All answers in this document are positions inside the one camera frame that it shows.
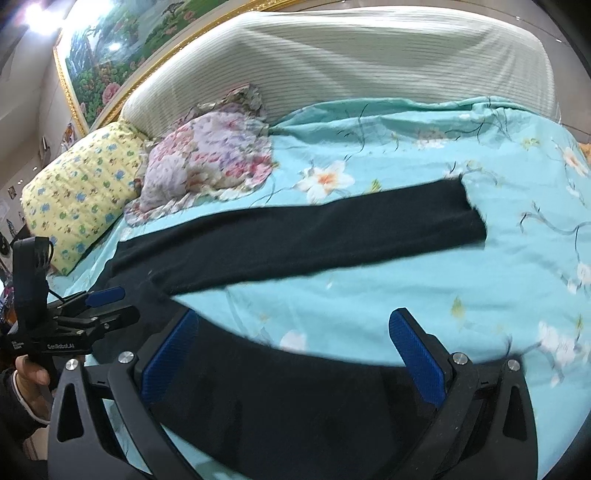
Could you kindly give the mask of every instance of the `ceiling light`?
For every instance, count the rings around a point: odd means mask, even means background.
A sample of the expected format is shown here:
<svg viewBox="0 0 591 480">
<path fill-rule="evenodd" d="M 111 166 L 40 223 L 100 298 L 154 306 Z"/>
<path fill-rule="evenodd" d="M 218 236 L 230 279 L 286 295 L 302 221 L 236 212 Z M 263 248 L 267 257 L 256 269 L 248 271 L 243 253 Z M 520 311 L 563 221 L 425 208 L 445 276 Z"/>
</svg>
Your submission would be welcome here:
<svg viewBox="0 0 591 480">
<path fill-rule="evenodd" d="M 43 10 L 39 4 L 31 4 L 25 10 L 25 22 L 36 33 L 50 35 L 61 27 L 59 15 Z"/>
</svg>

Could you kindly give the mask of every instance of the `blue gripper pad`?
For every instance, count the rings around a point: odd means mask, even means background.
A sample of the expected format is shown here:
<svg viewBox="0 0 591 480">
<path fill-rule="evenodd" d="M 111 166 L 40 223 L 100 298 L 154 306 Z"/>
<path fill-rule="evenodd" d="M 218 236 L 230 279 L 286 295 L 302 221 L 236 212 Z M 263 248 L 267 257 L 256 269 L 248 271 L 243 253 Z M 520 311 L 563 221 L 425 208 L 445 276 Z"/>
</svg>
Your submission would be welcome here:
<svg viewBox="0 0 591 480">
<path fill-rule="evenodd" d="M 390 315 L 388 330 L 423 400 L 441 407 L 446 396 L 443 371 L 425 344 L 398 311 Z"/>
<path fill-rule="evenodd" d="M 183 366 L 197 330 L 199 317 L 188 310 L 144 368 L 140 396 L 150 405 L 164 398 L 176 371 Z"/>
<path fill-rule="evenodd" d="M 90 308 L 102 307 L 108 303 L 114 303 L 125 298 L 125 290 L 122 287 L 109 288 L 108 290 L 94 291 L 86 297 L 86 306 Z"/>
</svg>

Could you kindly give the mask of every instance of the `picture on wall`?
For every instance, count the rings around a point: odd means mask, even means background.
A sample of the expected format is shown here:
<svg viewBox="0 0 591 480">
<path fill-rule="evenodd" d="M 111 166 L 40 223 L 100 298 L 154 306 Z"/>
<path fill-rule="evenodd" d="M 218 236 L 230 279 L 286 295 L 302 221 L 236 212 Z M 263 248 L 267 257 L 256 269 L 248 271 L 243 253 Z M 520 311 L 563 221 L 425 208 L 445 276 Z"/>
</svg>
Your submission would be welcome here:
<svg viewBox="0 0 591 480">
<path fill-rule="evenodd" d="M 160 47 L 225 1 L 77 0 L 55 54 L 81 133 Z"/>
<path fill-rule="evenodd" d="M 78 135 L 76 135 L 76 130 L 74 130 L 74 124 L 70 122 L 64 130 L 64 134 L 61 136 L 61 153 L 64 153 L 71 149 L 71 147 L 77 141 Z"/>
</svg>

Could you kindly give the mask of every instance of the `light blue floral bed sheet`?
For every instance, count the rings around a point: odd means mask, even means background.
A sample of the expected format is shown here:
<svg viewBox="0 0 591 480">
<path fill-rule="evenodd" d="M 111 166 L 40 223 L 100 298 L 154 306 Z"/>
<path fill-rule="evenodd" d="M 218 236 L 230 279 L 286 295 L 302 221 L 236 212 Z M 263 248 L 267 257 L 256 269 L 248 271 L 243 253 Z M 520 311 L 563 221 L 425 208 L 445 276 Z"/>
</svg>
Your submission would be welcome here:
<svg viewBox="0 0 591 480">
<path fill-rule="evenodd" d="M 436 105 L 319 103 L 286 116 L 270 133 L 274 171 L 255 193 L 202 202 L 136 228 L 120 221 L 73 273 L 52 278 L 52 286 L 63 294 L 85 290 L 118 241 L 199 216 L 329 202 L 461 174 L 486 221 L 484 248 L 242 283 L 178 300 L 258 342 L 359 362 L 401 363 L 387 331 L 397 307 L 408 308 L 449 351 L 474 361 L 524 352 L 542 478 L 591 406 L 591 179 L 574 138 L 495 97 Z M 141 466 L 115 423 L 128 457 Z M 171 437 L 204 478 L 242 478 Z"/>
</svg>

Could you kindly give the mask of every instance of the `headboard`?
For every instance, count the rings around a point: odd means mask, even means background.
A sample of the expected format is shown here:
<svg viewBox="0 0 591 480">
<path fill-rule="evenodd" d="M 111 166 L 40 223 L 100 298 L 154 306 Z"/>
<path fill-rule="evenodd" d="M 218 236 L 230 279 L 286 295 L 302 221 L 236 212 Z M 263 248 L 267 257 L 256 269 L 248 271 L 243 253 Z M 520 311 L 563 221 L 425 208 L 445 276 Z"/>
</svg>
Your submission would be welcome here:
<svg viewBox="0 0 591 480">
<path fill-rule="evenodd" d="M 191 42 L 129 97 L 121 117 L 155 136 L 196 103 L 253 83 L 275 122 L 326 100 L 444 102 L 498 95 L 560 119 L 554 76 L 531 33 L 431 7 L 250 12 Z"/>
</svg>

